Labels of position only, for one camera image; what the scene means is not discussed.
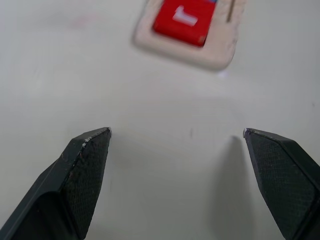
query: red cube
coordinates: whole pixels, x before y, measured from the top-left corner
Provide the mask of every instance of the red cube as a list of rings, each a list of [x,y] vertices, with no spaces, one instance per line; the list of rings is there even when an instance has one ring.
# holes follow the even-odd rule
[[[164,0],[153,29],[186,43],[202,47],[216,3],[210,0]]]

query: red block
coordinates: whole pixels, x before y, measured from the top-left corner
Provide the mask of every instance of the red block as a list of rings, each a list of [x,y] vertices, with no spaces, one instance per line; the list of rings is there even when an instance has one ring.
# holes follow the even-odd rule
[[[202,47],[216,3],[209,0],[164,0],[153,29],[177,40]]]

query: white table surface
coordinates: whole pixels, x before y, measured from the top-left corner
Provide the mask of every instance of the white table surface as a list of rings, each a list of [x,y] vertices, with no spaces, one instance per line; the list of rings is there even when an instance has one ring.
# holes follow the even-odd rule
[[[283,240],[242,131],[320,163],[320,1],[249,0],[221,73],[136,49],[144,3],[0,1],[0,226],[71,138],[112,127],[87,240]]]

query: small stick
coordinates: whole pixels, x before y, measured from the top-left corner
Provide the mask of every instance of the small stick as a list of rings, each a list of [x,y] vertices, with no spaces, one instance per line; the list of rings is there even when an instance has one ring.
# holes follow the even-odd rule
[[[226,19],[226,22],[227,22],[227,23],[230,23],[230,22],[231,22],[232,13],[234,12],[234,8],[235,8],[235,3],[236,3],[236,0],[231,0],[228,17],[227,17],[227,19]]]

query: beige holder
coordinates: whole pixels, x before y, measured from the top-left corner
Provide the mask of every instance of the beige holder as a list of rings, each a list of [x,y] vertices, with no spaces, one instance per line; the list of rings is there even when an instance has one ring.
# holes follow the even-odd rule
[[[163,0],[149,0],[134,35],[134,42],[183,61],[221,70],[226,68],[235,54],[238,26],[246,0],[218,0],[209,32],[203,47],[192,46],[155,33],[153,23]]]

